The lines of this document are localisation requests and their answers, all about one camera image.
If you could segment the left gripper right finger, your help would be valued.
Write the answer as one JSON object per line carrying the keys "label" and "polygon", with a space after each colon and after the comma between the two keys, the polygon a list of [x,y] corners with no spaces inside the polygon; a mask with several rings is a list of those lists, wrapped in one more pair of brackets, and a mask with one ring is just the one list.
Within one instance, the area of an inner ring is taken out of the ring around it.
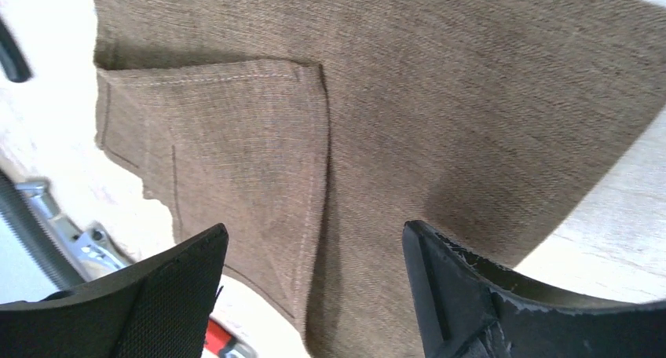
{"label": "left gripper right finger", "polygon": [[402,234],[428,357],[662,357],[665,303],[578,294],[524,276],[423,221]]}

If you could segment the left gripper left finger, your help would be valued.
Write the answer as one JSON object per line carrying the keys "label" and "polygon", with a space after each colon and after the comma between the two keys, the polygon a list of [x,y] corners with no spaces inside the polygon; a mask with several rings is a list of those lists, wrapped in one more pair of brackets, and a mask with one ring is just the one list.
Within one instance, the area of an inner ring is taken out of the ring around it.
{"label": "left gripper left finger", "polygon": [[3,357],[200,357],[229,236],[177,246],[41,301],[1,306]]}

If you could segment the brown cloth napkin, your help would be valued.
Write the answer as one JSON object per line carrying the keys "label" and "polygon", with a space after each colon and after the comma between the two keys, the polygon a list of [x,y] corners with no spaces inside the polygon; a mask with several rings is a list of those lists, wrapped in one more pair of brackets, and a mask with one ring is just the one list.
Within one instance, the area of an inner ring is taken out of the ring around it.
{"label": "brown cloth napkin", "polygon": [[417,357],[401,230],[515,265],[665,102],[641,0],[94,0],[97,144],[315,357]]}

